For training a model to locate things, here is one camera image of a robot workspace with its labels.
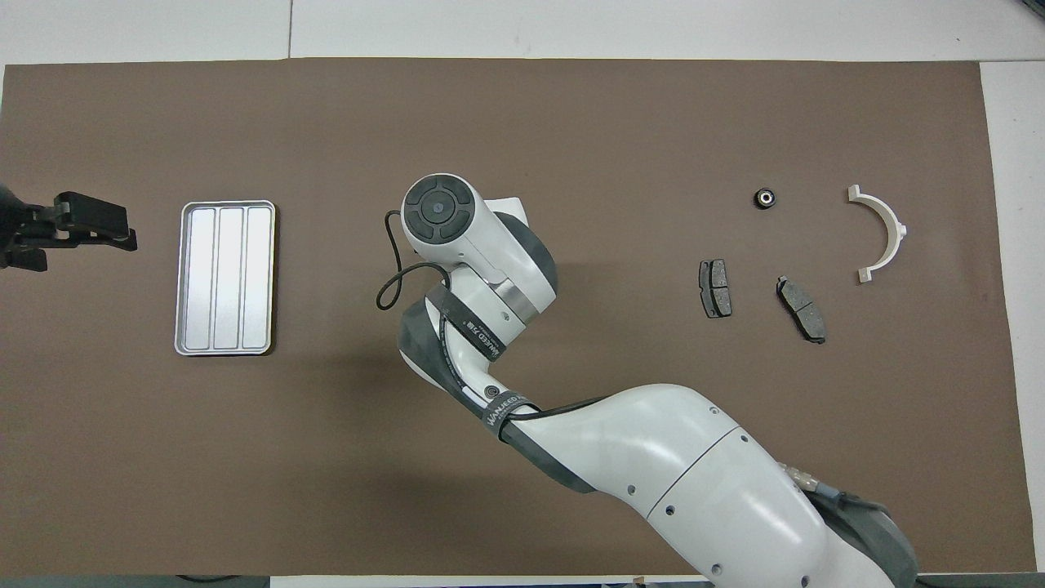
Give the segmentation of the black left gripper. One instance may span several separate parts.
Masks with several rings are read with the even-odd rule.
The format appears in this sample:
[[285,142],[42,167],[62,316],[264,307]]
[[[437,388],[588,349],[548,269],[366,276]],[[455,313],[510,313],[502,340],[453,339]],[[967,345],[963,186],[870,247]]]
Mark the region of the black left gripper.
[[[59,239],[57,231],[68,237]],[[31,205],[1,186],[1,268],[45,272],[47,256],[39,248],[93,244],[138,249],[125,207],[75,191],[57,194],[49,206]]]

